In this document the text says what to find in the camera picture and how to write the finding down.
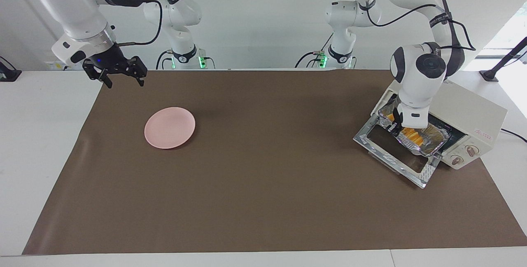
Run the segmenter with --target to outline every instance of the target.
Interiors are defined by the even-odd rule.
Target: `brown tablecloth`
[[[441,165],[422,190],[354,143],[389,72],[112,78],[24,254],[527,245],[480,160]],[[167,107],[191,111],[197,130],[158,150],[143,128]]]

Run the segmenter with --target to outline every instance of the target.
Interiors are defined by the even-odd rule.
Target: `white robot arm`
[[[166,34],[172,47],[173,62],[178,69],[195,69],[206,66],[200,49],[186,26],[198,25],[202,13],[194,0],[160,0],[165,15],[162,32]],[[159,23],[159,11],[156,4],[145,5],[145,17],[151,23]]]
[[[422,129],[428,126],[429,106],[446,77],[459,70],[465,60],[464,48],[457,38],[452,14],[446,0],[390,0],[393,4],[417,11],[429,19],[435,42],[401,46],[392,56],[390,69],[401,83],[397,110],[404,127]],[[326,12],[335,30],[328,48],[328,66],[346,68],[355,37],[349,27],[383,27],[376,0],[334,2]]]
[[[201,10],[193,0],[41,0],[53,18],[64,28],[64,36],[52,50],[66,65],[84,61],[83,68],[92,80],[100,80],[108,87],[112,82],[108,74],[122,73],[138,80],[147,75],[147,68],[139,57],[126,59],[121,46],[147,45],[147,43],[117,44],[113,26],[98,10],[99,5],[138,7],[145,5],[145,16],[160,25],[172,46],[172,54],[181,68],[203,68],[206,62],[199,55],[192,35],[185,26],[201,21]]]
[[[390,0],[426,16],[434,36],[431,43],[402,46],[390,62],[390,70],[401,83],[397,110],[403,127],[427,128],[431,100],[444,79],[456,73],[465,62],[446,0]]]
[[[126,59],[115,41],[98,4],[140,6],[145,0],[41,0],[53,18],[64,28],[64,36],[52,51],[68,66],[84,61],[83,68],[93,80],[108,87],[108,74],[121,73],[134,77],[143,86],[147,68],[139,57]]]

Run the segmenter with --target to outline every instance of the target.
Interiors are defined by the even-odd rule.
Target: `pink plate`
[[[183,108],[167,108],[155,113],[145,126],[145,138],[158,149],[173,149],[186,143],[194,130],[196,120]]]

